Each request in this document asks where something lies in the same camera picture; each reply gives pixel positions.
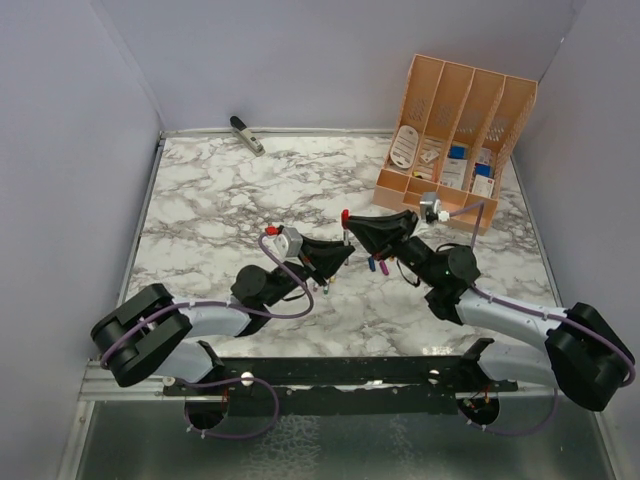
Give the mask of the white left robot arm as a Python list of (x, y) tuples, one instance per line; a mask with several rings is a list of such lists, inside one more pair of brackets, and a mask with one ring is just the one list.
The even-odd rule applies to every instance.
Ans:
[(164, 375), (210, 394), (221, 380), (215, 354), (208, 346), (187, 344), (187, 338), (245, 337), (272, 319), (308, 315), (315, 300), (307, 282), (327, 285), (355, 251), (343, 240), (313, 240), (284, 226), (266, 228), (258, 245), (275, 268), (243, 267), (226, 300), (179, 300), (153, 283), (103, 317), (90, 332), (102, 367), (121, 387)]

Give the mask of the white pen red ink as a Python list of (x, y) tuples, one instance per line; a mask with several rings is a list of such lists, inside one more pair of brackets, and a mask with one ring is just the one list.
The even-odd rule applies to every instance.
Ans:
[[(349, 231), (344, 225), (342, 225), (342, 233), (343, 233), (343, 235), (342, 235), (343, 236), (343, 245), (345, 247), (350, 246)], [(349, 257), (345, 258), (344, 265), (345, 266), (349, 265)]]

